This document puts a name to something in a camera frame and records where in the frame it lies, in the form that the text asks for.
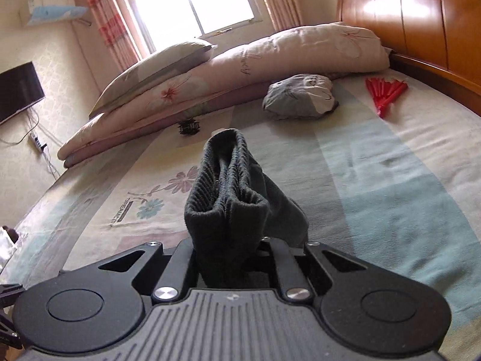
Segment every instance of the blue flower print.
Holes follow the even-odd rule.
[[[139,208],[139,211],[137,212],[137,217],[142,220],[154,217],[157,213],[159,213],[163,205],[164,205],[164,201],[158,198],[155,198],[150,201],[146,201]]]

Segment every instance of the window frame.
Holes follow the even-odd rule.
[[[127,6],[131,10],[132,16],[135,18],[135,20],[136,20],[136,22],[139,26],[140,33],[142,34],[142,36],[145,40],[145,43],[148,47],[148,50],[150,51],[151,54],[155,53],[156,52],[155,45],[154,45],[153,40],[150,36],[150,33],[149,33],[149,30],[148,30],[147,26],[145,25],[144,21],[142,20],[142,16],[140,15],[139,9],[136,5],[136,1],[135,0],[125,0],[125,1],[127,2]],[[254,16],[253,18],[243,20],[243,21],[240,21],[238,23],[233,23],[229,26],[219,28],[219,29],[211,31],[211,32],[204,33],[201,22],[199,21],[199,18],[197,17],[197,13],[195,12],[195,7],[193,6],[191,0],[189,0],[189,3],[191,5],[192,11],[193,11],[194,16],[196,18],[197,24],[199,25],[199,29],[202,32],[202,35],[199,36],[199,38],[207,40],[209,38],[212,38],[214,36],[221,35],[223,33],[235,30],[237,28],[241,28],[241,27],[244,27],[244,26],[252,24],[252,23],[261,22],[263,19],[262,19],[259,7],[256,3],[256,0],[247,0],[247,1],[249,2],[249,5],[251,7],[252,14]]]

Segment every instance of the bed sheet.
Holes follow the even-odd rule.
[[[410,77],[385,120],[366,75],[336,80],[340,103],[316,121],[272,121],[256,100],[112,148],[69,169],[17,230],[22,245],[0,275],[26,287],[139,245],[175,246],[202,149],[240,129],[264,172],[305,211],[309,239],[428,284],[453,321],[442,353],[481,353],[481,118]]]

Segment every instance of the power strip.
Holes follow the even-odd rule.
[[[45,149],[45,147],[47,146],[47,143],[45,144],[41,144],[40,143],[40,140],[38,139],[38,136],[34,133],[34,132],[31,132],[30,133],[30,139],[32,140],[32,142],[34,143],[35,145],[35,148],[37,148],[37,150],[40,152],[40,153],[43,153],[43,150]]]

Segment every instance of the ridged black surface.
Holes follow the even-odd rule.
[[[29,350],[19,359],[53,361],[72,357]],[[309,308],[283,303],[273,291],[192,290],[183,302],[153,308],[143,326],[119,345],[75,357],[76,361],[80,359],[364,361],[374,358],[342,347],[321,329]],[[429,353],[412,359],[442,358]]]

